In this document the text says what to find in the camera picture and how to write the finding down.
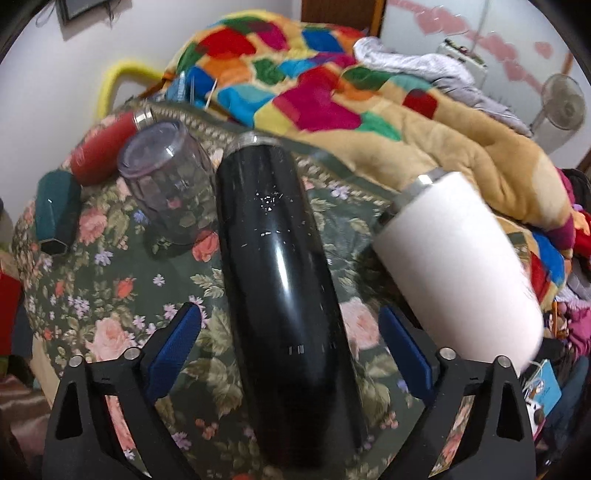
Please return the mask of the black thermos cup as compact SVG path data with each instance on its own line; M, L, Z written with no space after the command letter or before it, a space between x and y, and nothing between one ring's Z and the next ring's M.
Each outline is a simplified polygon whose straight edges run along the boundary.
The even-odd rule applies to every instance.
M353 358L297 165L246 132L216 171L225 295L249 420L263 458L322 471L367 434Z

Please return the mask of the white tumbler cup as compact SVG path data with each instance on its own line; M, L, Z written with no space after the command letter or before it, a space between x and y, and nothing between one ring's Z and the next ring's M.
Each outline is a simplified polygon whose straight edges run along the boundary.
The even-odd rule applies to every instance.
M460 172L421 174L394 197L373 249L439 347L507 357L521 374L543 336L537 297L496 216Z

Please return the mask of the dark green faceted cup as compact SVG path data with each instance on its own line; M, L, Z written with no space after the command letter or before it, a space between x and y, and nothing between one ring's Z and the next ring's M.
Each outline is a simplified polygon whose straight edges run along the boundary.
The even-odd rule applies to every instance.
M66 254L76 239L81 212L81 185L65 170L53 170L38 182L35 231L42 252Z

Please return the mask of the clear purple plastic cup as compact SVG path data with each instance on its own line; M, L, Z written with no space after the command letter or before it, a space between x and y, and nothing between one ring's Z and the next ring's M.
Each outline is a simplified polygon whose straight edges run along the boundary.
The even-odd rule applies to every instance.
M190 245L216 222L211 158L179 121L159 121L132 136L118 171L161 236Z

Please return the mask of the blue cartoon card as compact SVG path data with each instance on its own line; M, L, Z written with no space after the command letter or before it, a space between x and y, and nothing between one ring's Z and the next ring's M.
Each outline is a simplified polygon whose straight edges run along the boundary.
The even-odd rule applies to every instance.
M559 402L562 392L551 363L544 359L532 362L533 374L526 380L522 393L533 436L543 428L547 416Z

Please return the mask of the floral green tablecloth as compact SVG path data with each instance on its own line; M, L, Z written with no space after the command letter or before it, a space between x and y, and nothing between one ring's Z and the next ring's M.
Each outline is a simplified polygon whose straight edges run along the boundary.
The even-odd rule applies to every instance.
M329 479L376 479L394 460L425 407L401 376L378 330L382 306L400 294L370 248L370 230L393 191L346 167L329 152L290 143L324 243L352 344L369 425L355 454L325 472ZM291 479L256 443L232 348L221 254L214 235L176 246L150 227L122 181L84 192L70 253L51 257L36 237L33 207L15 226L12 250L25 309L59 380L67 361L110 360L143 346L186 302L204 323L171 391L156 409L181 453L204 479Z

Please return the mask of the red paper bag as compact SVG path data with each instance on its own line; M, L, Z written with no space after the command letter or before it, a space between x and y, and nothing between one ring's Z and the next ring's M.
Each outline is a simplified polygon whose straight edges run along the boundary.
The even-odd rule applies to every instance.
M12 333L22 295L19 280L2 272L0 275L0 355L8 356L12 349Z

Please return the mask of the red thermos bottle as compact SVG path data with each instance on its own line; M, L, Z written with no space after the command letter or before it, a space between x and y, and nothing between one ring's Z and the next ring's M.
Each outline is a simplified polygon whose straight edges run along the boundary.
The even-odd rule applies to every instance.
M90 135L70 156L70 168L82 186L100 184L117 171L117 160L126 142L141 129L155 122L152 110L144 107L130 110L113 119Z

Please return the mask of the white standing fan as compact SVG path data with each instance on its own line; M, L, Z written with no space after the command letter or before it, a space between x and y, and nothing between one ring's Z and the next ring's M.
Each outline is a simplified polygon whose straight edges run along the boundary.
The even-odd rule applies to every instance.
M570 140L585 117L586 102L578 82L568 75L554 74L543 85L541 110L530 127L532 138L550 155Z

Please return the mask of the grey white crumpled sheet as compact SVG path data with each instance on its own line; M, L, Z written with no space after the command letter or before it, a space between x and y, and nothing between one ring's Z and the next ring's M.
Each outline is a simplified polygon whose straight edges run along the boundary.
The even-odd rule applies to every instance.
M406 74L427 81L453 100L479 110L518 134L531 138L531 129L511 109L484 94L468 69L458 60L437 53L404 55L389 50L377 37L353 44L353 56L373 70Z

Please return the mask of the white small cabinet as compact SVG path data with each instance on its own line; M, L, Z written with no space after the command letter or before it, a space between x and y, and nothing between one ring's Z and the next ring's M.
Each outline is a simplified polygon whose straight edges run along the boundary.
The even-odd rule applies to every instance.
M488 75L488 65L479 55L465 46L457 45L449 38L439 44L437 53L454 58L462 63L474 78L475 85L478 88L483 87Z

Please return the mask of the yellow foam tube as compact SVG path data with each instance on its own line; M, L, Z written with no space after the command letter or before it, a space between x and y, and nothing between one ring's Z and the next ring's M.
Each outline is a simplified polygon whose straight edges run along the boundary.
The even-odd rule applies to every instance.
M101 120L109 114L124 79L138 84L153 86L162 79L163 73L146 63L135 59L119 60L111 65L102 77L95 108L95 119Z

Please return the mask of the colourful patchwork blanket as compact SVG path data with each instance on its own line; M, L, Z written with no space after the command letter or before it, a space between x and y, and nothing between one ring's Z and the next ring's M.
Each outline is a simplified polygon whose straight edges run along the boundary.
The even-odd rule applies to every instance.
M429 82L363 66L358 30L245 10L195 33L167 65L166 88L239 124L324 149L356 175L399 190L434 168L459 171L528 246L543 309L575 245L566 178L532 139Z

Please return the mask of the brown wooden door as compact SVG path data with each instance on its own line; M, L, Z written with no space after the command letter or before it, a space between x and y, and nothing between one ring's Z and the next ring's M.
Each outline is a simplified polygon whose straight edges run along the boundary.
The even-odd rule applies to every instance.
M301 20L352 27L377 36L386 5L386 0L303 0Z

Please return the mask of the wall mounted television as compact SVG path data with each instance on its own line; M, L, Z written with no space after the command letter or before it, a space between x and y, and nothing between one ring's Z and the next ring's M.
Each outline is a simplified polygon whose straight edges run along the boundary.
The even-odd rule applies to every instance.
M113 10L120 4L120 1L111 0L56 0L55 5L60 20L66 24L81 15L84 15L97 8L106 11L109 17L112 17Z

